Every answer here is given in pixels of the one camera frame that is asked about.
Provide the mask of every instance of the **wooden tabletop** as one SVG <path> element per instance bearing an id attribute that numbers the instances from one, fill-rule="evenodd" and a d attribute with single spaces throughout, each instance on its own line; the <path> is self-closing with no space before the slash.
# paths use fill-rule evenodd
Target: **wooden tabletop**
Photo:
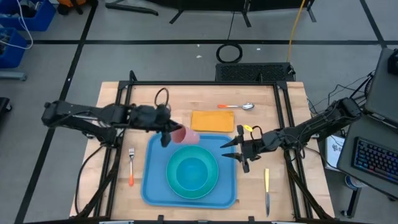
<path id="1" fill-rule="evenodd" d="M 104 82 L 99 93 L 98 107 L 104 107 L 114 103 L 117 92 L 117 82 Z M 271 86 L 134 86 L 131 103 L 137 105 L 153 105 L 157 91 L 167 87 L 170 92 L 169 103 L 172 107 L 172 119 L 176 122 L 190 126 L 193 110 L 209 111 L 217 110 L 217 104 L 241 105 L 251 102 L 255 108 L 251 111 L 241 109 L 234 110 L 235 126 L 237 124 L 258 125 L 264 132 L 279 128 L 273 87 Z M 307 97 L 303 83 L 288 83 L 290 103 L 295 124 L 300 124 L 310 119 L 307 105 Z M 279 92 L 284 110 L 285 125 L 288 126 L 285 110 L 284 96 Z M 141 198 L 141 184 L 145 163 L 147 142 L 154 133 L 145 133 L 137 130 L 127 130 L 124 137 L 121 164 L 119 168 L 118 182 L 114 196 L 113 220 L 156 220 L 158 215 L 164 215 L 165 220 L 213 220 L 231 221 L 248 220 L 248 216 L 254 216 L 257 221 L 262 220 L 293 220 L 293 207 L 290 194 L 288 175 L 282 150 L 276 150 L 267 154 L 261 154 L 261 159 L 250 162 L 250 172 L 245 174 L 241 164 L 237 165 L 237 199 L 234 205 L 225 210 L 182 208 L 182 207 L 158 207 L 145 204 Z M 237 135 L 236 128 L 232 133 L 226 133 L 232 138 Z M 97 140 L 88 140 L 85 159 L 99 146 Z M 129 152 L 134 147 L 134 186 L 129 186 Z M 315 140 L 308 143 L 308 147 L 318 150 Z M 88 203 L 98 188 L 101 168 L 103 166 L 105 150 L 95 155 L 85 166 L 80 180 L 78 195 L 79 208 L 82 209 Z M 309 191 L 325 211 L 334 216 L 330 194 L 326 183 L 320 156 L 309 150 L 306 151 L 303 160 L 305 176 Z M 269 168 L 271 195 L 271 212 L 266 217 L 264 169 Z M 301 191 L 297 188 L 301 215 L 305 217 Z M 108 192 L 104 193 L 101 214 L 108 201 Z M 75 214 L 72 206 L 71 215 Z"/>

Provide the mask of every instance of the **pink cup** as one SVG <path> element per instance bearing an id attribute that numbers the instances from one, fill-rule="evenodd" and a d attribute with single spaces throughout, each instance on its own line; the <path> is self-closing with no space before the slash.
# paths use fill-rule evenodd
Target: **pink cup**
<path id="1" fill-rule="evenodd" d="M 185 126 L 171 133 L 172 141 L 177 144 L 198 144 L 199 134 Z"/>

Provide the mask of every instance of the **yellow tag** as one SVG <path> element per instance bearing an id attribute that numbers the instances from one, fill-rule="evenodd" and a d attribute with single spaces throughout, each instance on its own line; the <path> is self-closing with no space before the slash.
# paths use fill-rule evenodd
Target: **yellow tag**
<path id="1" fill-rule="evenodd" d="M 244 125 L 243 126 L 246 130 L 248 130 L 248 131 L 250 131 L 250 132 L 252 132 L 253 131 L 253 129 L 249 126 L 249 125 Z"/>

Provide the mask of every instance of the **gray floor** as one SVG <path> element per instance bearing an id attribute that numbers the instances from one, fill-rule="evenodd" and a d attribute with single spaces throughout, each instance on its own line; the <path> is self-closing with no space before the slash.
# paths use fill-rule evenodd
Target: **gray floor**
<path id="1" fill-rule="evenodd" d="M 367 0 L 385 40 L 398 40 L 396 0 Z M 175 24 L 169 20 L 174 9 L 145 1 L 128 4 L 147 6 L 160 16 L 106 9 L 101 1 L 88 40 L 175 40 L 226 39 L 232 13 L 184 12 Z M 90 8 L 79 16 L 56 15 L 47 32 L 34 32 L 35 40 L 79 40 Z M 297 40 L 377 40 L 359 0 L 316 0 L 312 23 L 304 12 L 297 26 Z M 287 40 L 297 10 L 249 13 L 252 28 L 236 14 L 231 39 Z M 47 129 L 40 122 L 46 101 L 58 99 L 77 45 L 37 44 L 28 50 L 19 68 L 28 74 L 26 82 L 1 80 L 0 96 L 12 100 L 14 110 L 0 129 L 0 222 L 13 223 L 43 145 Z M 101 82 L 118 81 L 134 70 L 139 80 L 214 80 L 219 45 L 85 45 L 78 62 L 67 100 L 95 105 Z M 287 45 L 242 45 L 241 62 L 284 62 Z M 379 45 L 294 45 L 292 65 L 297 80 L 304 82 L 308 98 L 317 103 L 327 97 L 337 83 L 347 85 L 375 69 Z M 234 49 L 222 56 L 233 58 Z M 342 91 L 333 97 L 348 96 Z M 326 102 L 317 106 L 324 109 Z M 76 176 L 82 162 L 86 139 L 76 131 L 57 129 L 37 184 L 25 222 L 67 218 L 72 204 Z M 326 171 L 335 216 L 348 206 L 351 191 L 343 175 Z M 392 223 L 397 220 L 398 203 L 379 192 L 363 190 L 353 221 Z"/>

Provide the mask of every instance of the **orange sponge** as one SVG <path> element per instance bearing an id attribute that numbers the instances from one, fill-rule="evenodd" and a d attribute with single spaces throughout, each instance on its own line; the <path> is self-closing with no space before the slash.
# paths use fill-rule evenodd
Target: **orange sponge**
<path id="1" fill-rule="evenodd" d="M 194 111 L 191 129 L 195 131 L 233 132 L 233 111 Z"/>

